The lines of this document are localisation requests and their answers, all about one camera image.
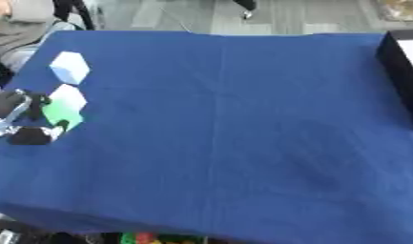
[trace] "shoe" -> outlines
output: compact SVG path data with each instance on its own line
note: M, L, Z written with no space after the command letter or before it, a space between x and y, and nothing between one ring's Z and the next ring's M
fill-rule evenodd
M251 11L245 11L242 15L241 15L241 17L244 19L244 20L246 20L246 19L250 19L250 18L252 18L252 16L253 16L254 14L251 12Z

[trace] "gray floor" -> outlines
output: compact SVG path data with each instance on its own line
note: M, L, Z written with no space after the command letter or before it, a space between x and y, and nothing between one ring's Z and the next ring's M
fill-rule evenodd
M258 0L242 21L230 0L98 0L108 30L191 31L233 35L377 32L413 28L385 21L375 0Z

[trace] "tablecloth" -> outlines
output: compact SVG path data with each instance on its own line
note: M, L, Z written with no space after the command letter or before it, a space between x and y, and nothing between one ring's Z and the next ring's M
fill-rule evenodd
M59 32L9 89L52 92L48 65L78 51L85 121L49 146L0 142L0 211L82 233L413 244L413 125L381 39Z

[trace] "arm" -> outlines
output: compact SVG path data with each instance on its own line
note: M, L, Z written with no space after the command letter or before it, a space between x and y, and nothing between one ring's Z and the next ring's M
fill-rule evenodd
M10 5L10 20L21 22L44 22L53 17L52 0L7 0Z

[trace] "box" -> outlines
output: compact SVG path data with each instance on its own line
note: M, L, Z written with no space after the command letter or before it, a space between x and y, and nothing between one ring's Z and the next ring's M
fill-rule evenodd
M78 52L62 51L51 63L51 69L64 83L79 85L90 72L83 56Z
M413 30L388 32L377 57L413 119Z

